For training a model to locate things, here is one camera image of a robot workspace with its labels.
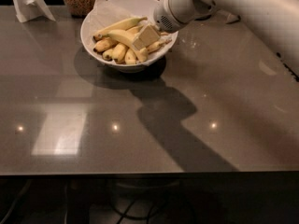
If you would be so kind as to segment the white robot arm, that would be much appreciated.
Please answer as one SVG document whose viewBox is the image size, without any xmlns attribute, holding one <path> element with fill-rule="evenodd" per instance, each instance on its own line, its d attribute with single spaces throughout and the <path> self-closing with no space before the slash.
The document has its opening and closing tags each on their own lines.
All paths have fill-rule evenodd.
<svg viewBox="0 0 299 224">
<path fill-rule="evenodd" d="M 158 28 L 174 33 L 219 10 L 239 17 L 282 63 L 299 74 L 299 0 L 159 0 L 150 15 Z"/>
</svg>

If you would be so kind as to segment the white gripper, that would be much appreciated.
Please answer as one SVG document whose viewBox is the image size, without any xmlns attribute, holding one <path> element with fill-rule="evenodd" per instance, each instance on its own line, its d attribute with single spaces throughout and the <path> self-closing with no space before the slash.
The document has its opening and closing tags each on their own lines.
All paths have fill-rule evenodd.
<svg viewBox="0 0 299 224">
<path fill-rule="evenodd" d="M 215 12 L 213 0 L 160 0 L 153 19 L 160 30 L 174 33 L 191 21 L 206 18 Z M 143 49 L 160 39 L 153 25 L 144 26 L 133 40 L 136 49 Z"/>
</svg>

